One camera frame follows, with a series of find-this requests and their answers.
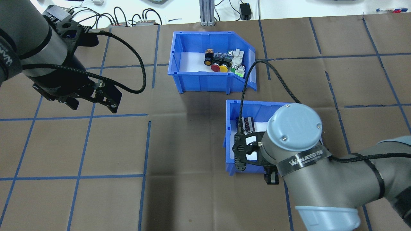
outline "yellow button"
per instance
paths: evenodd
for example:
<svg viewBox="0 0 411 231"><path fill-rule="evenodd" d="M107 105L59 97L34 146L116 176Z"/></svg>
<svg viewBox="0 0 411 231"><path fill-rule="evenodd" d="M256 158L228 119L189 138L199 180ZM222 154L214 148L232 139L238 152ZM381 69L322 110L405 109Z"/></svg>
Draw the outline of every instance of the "yellow button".
<svg viewBox="0 0 411 231"><path fill-rule="evenodd" d="M221 66L220 66L220 71L221 71L221 72L227 72L227 71L228 71L228 68L227 68L226 66L221 65Z"/></svg>

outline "black wristband label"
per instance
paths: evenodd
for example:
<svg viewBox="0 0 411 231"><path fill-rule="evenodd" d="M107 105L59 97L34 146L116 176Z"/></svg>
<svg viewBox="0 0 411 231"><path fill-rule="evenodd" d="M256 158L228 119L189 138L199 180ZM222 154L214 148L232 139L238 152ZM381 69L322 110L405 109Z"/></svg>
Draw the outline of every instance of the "black wristband label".
<svg viewBox="0 0 411 231"><path fill-rule="evenodd" d="M300 152L277 164L278 173L285 176L306 166L315 164L331 155L322 145L315 146L307 151Z"/></svg>

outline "metal stand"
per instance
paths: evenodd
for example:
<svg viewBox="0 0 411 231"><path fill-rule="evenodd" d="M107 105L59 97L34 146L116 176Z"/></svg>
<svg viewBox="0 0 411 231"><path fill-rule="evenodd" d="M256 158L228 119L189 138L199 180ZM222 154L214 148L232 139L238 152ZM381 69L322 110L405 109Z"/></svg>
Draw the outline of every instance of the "metal stand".
<svg viewBox="0 0 411 231"><path fill-rule="evenodd" d="M214 0L200 0L200 24L214 26Z"/></svg>

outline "red button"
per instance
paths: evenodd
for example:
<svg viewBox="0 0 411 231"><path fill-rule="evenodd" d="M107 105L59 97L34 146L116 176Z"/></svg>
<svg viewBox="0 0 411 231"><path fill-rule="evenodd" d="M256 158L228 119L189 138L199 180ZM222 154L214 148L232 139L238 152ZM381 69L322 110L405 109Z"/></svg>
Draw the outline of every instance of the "red button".
<svg viewBox="0 0 411 231"><path fill-rule="evenodd" d="M220 66L218 64L213 64L213 65L211 65L211 69L214 72L219 72L220 71Z"/></svg>

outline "light blue joint cap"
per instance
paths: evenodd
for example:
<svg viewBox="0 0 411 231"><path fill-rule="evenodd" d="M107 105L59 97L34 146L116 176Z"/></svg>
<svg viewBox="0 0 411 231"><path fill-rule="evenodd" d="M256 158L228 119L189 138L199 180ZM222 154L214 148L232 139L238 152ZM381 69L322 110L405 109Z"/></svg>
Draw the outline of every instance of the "light blue joint cap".
<svg viewBox="0 0 411 231"><path fill-rule="evenodd" d="M309 106L286 104L280 107L267 124L271 141L282 149L302 152L314 147L321 138L321 119Z"/></svg>
<svg viewBox="0 0 411 231"><path fill-rule="evenodd" d="M352 231L360 226L358 210L316 206L296 206L308 231Z"/></svg>
<svg viewBox="0 0 411 231"><path fill-rule="evenodd" d="M401 136L395 139L383 140L378 143L387 142L387 141L400 142L400 143L411 145L411 136Z"/></svg>

